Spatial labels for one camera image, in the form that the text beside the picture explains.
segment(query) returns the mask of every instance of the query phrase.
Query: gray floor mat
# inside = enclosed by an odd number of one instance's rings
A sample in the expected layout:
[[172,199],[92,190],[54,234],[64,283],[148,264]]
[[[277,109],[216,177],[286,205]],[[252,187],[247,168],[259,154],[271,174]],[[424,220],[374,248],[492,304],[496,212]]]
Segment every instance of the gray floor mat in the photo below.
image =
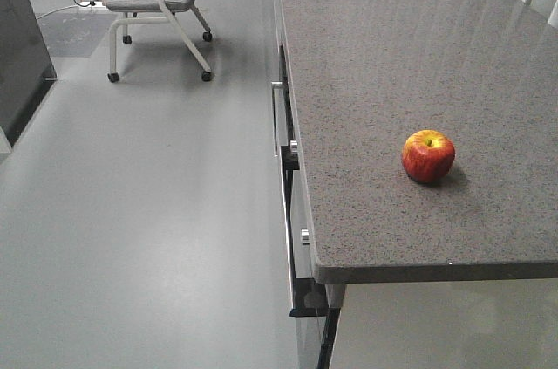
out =
[[90,57],[116,18],[108,13],[53,13],[38,19],[52,57]]

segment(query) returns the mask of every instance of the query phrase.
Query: cabinet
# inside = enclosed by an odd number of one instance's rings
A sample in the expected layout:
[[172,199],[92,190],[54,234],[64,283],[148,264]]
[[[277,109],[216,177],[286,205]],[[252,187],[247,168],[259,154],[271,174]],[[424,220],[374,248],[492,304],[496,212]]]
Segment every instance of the cabinet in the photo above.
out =
[[350,284],[330,369],[555,369],[558,279]]

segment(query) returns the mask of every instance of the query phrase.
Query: countertop edge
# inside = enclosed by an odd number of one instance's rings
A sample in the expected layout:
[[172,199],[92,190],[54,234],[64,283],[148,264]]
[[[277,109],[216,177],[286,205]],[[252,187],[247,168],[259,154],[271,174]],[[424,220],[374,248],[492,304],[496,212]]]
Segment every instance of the countertop edge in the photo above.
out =
[[558,277],[558,263],[447,264],[425,266],[326,267],[313,263],[320,284],[457,282]]

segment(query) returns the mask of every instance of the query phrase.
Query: white chair frame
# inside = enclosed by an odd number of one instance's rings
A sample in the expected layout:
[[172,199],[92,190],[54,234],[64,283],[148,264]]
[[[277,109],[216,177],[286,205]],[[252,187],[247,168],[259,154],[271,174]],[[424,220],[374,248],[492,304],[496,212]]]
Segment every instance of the white chair frame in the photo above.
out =
[[[110,46],[110,56],[109,56],[110,72],[108,74],[109,80],[113,83],[119,81],[119,75],[118,75],[118,72],[117,72],[117,69],[116,69],[116,50],[117,50],[116,35],[117,35],[118,28],[120,26],[122,26],[124,42],[126,44],[126,43],[131,43],[131,40],[126,41],[126,37],[129,38],[129,36],[128,36],[128,25],[131,25],[131,24],[164,24],[164,23],[170,23],[176,29],[176,31],[178,32],[178,34],[182,38],[182,41],[186,45],[186,47],[192,52],[192,54],[194,55],[194,57],[196,58],[198,63],[201,65],[201,68],[203,69],[203,73],[201,75],[201,78],[204,81],[211,80],[211,78],[213,77],[211,67],[209,66],[209,64],[205,60],[205,58],[201,55],[200,51],[198,51],[198,48],[196,48],[196,46],[194,45],[192,40],[188,37],[188,35],[184,31],[184,29],[182,28],[182,26],[180,25],[180,23],[176,19],[176,16],[174,15],[174,13],[172,13],[172,11],[170,11],[167,8],[165,0],[158,0],[158,4],[159,4],[159,7],[160,7],[160,12],[163,14],[163,16],[136,17],[135,16],[136,13],[134,13],[133,17],[129,17],[131,11],[130,12],[123,12],[122,13],[123,14],[122,18],[119,18],[119,19],[115,20],[111,24],[111,27],[109,29],[109,46]],[[206,22],[206,20],[201,15],[198,8],[195,7],[195,5],[192,5],[190,10],[194,13],[196,18],[198,19],[198,21],[201,23],[201,25],[203,26],[203,28],[206,31],[206,33],[203,34],[204,40],[206,40],[208,42],[211,41],[212,38],[213,38],[212,35],[211,35],[211,28],[209,27],[208,23]]]

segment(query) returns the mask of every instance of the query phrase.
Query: cabinet handle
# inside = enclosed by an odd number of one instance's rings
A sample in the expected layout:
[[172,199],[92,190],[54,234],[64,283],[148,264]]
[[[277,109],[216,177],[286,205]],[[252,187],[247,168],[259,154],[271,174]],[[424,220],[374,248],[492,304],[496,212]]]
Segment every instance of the cabinet handle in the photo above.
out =
[[271,111],[273,112],[273,149],[274,156],[279,155],[279,142],[277,137],[277,106],[276,106],[276,90],[284,88],[282,82],[274,81],[271,83]]

